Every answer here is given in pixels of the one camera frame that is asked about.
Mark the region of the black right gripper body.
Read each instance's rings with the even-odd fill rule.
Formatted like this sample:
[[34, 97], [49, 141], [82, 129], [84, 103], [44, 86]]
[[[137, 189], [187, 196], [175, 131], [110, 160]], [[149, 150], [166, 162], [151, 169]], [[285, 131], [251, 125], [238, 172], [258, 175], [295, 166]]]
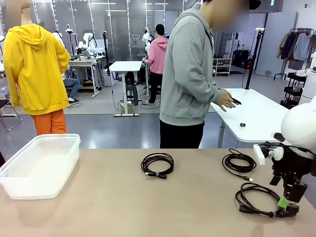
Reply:
[[281, 177], [287, 185], [301, 183], [304, 175], [310, 173], [313, 155], [297, 148], [278, 146], [273, 149], [273, 174]]

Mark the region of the person's right hand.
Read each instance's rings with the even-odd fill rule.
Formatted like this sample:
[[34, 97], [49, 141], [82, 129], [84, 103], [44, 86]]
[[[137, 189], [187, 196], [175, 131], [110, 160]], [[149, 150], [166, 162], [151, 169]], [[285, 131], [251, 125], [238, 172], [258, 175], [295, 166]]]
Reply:
[[219, 89], [218, 92], [219, 95], [217, 99], [214, 101], [214, 104], [219, 106], [222, 111], [226, 112], [226, 108], [232, 109], [236, 107], [233, 103], [231, 94], [226, 89]]

